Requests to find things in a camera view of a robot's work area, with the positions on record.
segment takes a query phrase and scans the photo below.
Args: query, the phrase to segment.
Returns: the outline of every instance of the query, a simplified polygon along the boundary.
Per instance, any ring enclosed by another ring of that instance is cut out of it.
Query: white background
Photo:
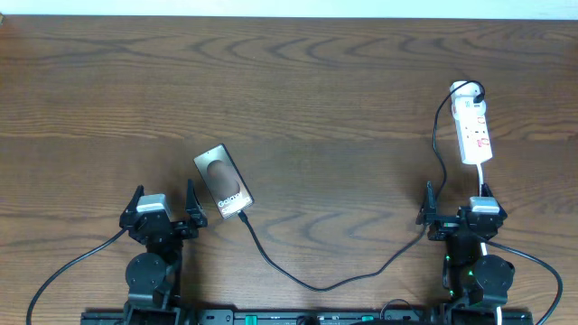
[[[578,19],[578,0],[0,0],[3,14]]]

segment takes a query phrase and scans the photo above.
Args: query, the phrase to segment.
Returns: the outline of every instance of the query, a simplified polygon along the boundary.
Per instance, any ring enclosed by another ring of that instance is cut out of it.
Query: white power strip
[[[456,81],[450,91],[465,81]],[[474,103],[481,92],[480,86],[472,82],[452,94],[452,115],[458,131],[461,162],[466,164],[484,163],[492,157],[486,124],[486,102]]]

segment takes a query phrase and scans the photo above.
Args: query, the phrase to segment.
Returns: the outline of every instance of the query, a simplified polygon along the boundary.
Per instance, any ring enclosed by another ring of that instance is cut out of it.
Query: wooden table
[[[435,109],[456,79],[483,81],[494,158],[486,180],[509,213],[496,241],[564,278],[549,323],[578,312],[578,22],[10,16],[0,28],[0,324],[21,324],[38,287],[118,231],[135,187],[184,217],[196,181],[210,226],[187,243],[187,302],[239,309],[380,308],[448,299],[444,246],[422,240],[379,277],[309,292],[269,267],[238,218],[223,221],[192,158],[225,143],[256,198],[267,252],[313,285],[373,272],[420,230],[441,170]],[[477,188],[444,109],[443,209]],[[126,300],[129,237],[56,280],[35,324],[78,324]],[[539,319],[544,268],[517,269],[508,307]]]

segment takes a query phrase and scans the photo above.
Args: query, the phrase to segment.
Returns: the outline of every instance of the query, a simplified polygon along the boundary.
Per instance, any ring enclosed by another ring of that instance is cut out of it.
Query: electrical socket
[[[450,90],[464,82],[454,82]],[[452,94],[452,115],[458,132],[461,162],[466,164],[484,163],[492,157],[485,117],[486,102],[473,102],[480,92],[480,86],[470,83]]]

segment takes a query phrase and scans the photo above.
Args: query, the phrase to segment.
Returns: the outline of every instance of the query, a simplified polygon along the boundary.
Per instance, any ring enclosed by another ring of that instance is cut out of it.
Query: black wire
[[[472,233],[483,243],[486,243],[487,245],[490,246],[494,246],[496,248],[502,249],[506,252],[518,255],[518,256],[522,256],[525,259],[528,259],[534,263],[537,263],[539,265],[542,265],[546,270],[550,271],[554,277],[556,278],[556,281],[558,283],[558,290],[556,292],[556,296],[554,298],[554,301],[552,302],[552,304],[550,305],[550,308],[548,308],[548,310],[545,312],[544,316],[542,316],[542,318],[536,323],[536,325],[542,325],[545,323],[545,321],[550,317],[550,315],[552,315],[552,313],[554,312],[554,310],[556,309],[556,307],[558,306],[558,303],[560,302],[560,299],[562,299],[562,291],[564,290],[564,283],[562,282],[562,277],[560,276],[560,274],[552,267],[550,266],[548,263],[542,261],[541,259],[534,257],[530,254],[524,253],[522,251],[518,251],[517,249],[502,245],[502,244],[498,244],[495,242],[491,242],[489,240],[487,240],[486,238],[474,233],[472,231]]]
[[[48,285],[54,281],[54,279],[56,279],[59,275],[61,275],[64,271],[68,270],[71,266],[75,265],[76,263],[82,261],[83,259],[94,255],[95,253],[97,253],[98,251],[106,248],[107,246],[109,246],[110,244],[114,243],[119,237],[123,236],[123,234],[126,232],[126,229],[122,229],[120,230],[116,235],[114,235],[112,238],[110,238],[109,240],[107,240],[104,244],[102,244],[101,246],[98,246],[96,248],[94,248],[93,250],[80,255],[79,257],[73,259],[72,261],[68,262],[66,265],[64,265],[63,267],[61,267],[60,270],[56,271],[55,274],[53,274],[50,278],[48,278],[48,280],[46,280],[46,282],[40,287],[40,289],[38,289],[38,292],[36,292],[36,294],[34,295],[33,299],[30,301],[30,305],[28,305],[28,312],[26,313],[26,325],[32,325],[33,321],[33,310],[34,310],[34,305],[36,304],[36,302],[38,301],[38,299],[40,298],[41,294],[44,292],[44,290],[46,290],[46,288],[48,287]]]
[[[255,230],[253,229],[253,227],[251,227],[251,224],[249,223],[249,220],[247,218],[247,215],[245,214],[245,212],[241,211],[238,213],[239,218],[241,219],[241,221],[243,221],[243,223],[245,225],[247,225],[247,228],[249,229],[249,232],[251,233],[251,236],[253,237],[253,240],[255,241],[255,245],[256,248],[259,250],[259,253],[261,253],[261,256],[269,263],[269,265],[273,266],[273,268],[277,271],[279,271],[281,274],[285,275],[286,277],[288,277],[289,279],[293,280],[294,282],[296,282],[297,284],[301,285],[304,288],[307,288],[311,291],[317,292],[317,293],[326,293],[327,291],[331,291],[337,287],[342,286],[345,283],[350,283],[353,281],[357,281],[357,280],[361,280],[361,279],[366,279],[369,277],[373,277],[376,275],[380,275],[396,258],[398,258],[400,255],[402,255],[406,250],[408,250],[409,248],[411,248],[413,245],[415,245],[420,239],[422,239],[422,237],[424,237],[425,235],[425,225],[424,225],[424,230],[422,230],[422,232],[419,234],[419,236],[412,240],[411,242],[409,242],[407,245],[405,245],[402,249],[398,250],[397,253],[395,253],[393,256],[391,256],[391,258],[389,258],[389,260],[387,260],[387,262],[381,266],[381,268],[379,270],[377,270],[374,273],[371,274],[363,274],[363,275],[357,275],[357,276],[353,276],[349,279],[345,279],[341,282],[338,282],[334,285],[330,285],[326,288],[316,288],[312,285],[309,285],[307,283],[304,283],[303,281],[297,279],[296,277],[290,275],[287,271],[285,271],[281,266],[275,264],[275,262],[273,262],[271,260],[271,258],[269,258],[269,256],[267,255],[267,253],[265,252],[265,249],[263,249],[263,247],[261,246],[261,243],[259,242],[259,239],[256,236]]]
[[[383,308],[382,308],[381,311],[379,312],[379,318],[380,318],[381,320],[384,320],[384,319],[385,319],[385,317],[386,317],[385,312],[386,312],[386,310],[387,310],[387,306],[389,306],[392,302],[403,302],[403,303],[405,303],[405,304],[408,305],[409,308],[414,312],[415,316],[417,316],[417,319],[419,319],[419,320],[422,319],[422,316],[420,316],[420,314],[417,313],[417,311],[414,309],[414,306],[412,306],[411,303],[407,302],[407,300],[397,298],[397,299],[392,299],[392,300],[390,300],[389,302],[387,302],[387,303],[383,306]]]
[[[482,94],[485,95],[486,94],[486,89],[481,85],[481,82],[476,81],[476,80],[468,80],[464,83],[462,83],[460,86],[456,87],[454,90],[450,91],[450,93],[448,94],[448,96],[445,97],[445,99],[443,100],[442,104],[440,104],[440,106],[437,108],[437,111],[435,112],[435,120],[433,121],[433,132],[432,132],[432,147],[433,147],[433,152],[435,153],[435,156],[437,157],[437,159],[440,161],[440,164],[442,166],[442,172],[443,172],[443,181],[442,181],[442,185],[440,185],[440,188],[437,190],[437,192],[435,193],[435,199],[437,200],[440,197],[440,194],[442,193],[443,187],[445,186],[445,183],[448,179],[448,172],[445,169],[445,164],[443,163],[443,159],[442,156],[440,155],[440,153],[437,151],[437,147],[435,146],[435,134],[437,133],[437,119],[440,115],[440,111],[442,110],[443,105],[445,104],[446,101],[448,101],[448,99],[452,96],[452,94],[454,92],[456,92],[456,90],[458,90],[459,88],[462,88],[463,86],[470,84],[470,83],[476,83],[478,84],[478,86],[480,86]]]

